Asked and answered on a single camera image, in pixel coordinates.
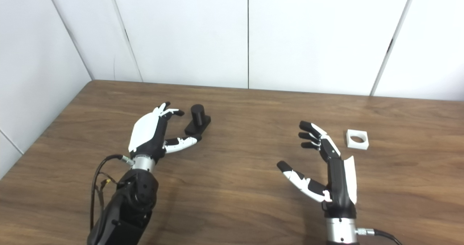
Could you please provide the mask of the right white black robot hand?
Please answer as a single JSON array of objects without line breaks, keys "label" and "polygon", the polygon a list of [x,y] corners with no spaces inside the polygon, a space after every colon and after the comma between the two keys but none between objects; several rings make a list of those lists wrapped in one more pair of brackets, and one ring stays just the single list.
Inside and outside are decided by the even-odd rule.
[{"label": "right white black robot hand", "polygon": [[317,150],[326,163],[327,184],[305,177],[285,161],[278,162],[277,167],[302,193],[322,204],[326,218],[356,219],[357,182],[354,159],[351,157],[343,160],[331,137],[317,125],[300,121],[299,128],[303,131],[298,136],[307,140],[301,143],[301,147]]}]

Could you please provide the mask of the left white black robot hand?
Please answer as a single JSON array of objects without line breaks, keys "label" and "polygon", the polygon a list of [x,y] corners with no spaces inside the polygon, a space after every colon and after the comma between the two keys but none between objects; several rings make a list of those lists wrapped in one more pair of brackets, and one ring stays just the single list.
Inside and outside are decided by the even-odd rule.
[{"label": "left white black robot hand", "polygon": [[174,139],[165,138],[171,117],[184,115],[182,110],[171,109],[169,105],[169,102],[159,105],[134,124],[128,147],[131,159],[144,155],[158,162],[166,154],[187,149],[202,140],[200,134]]}]

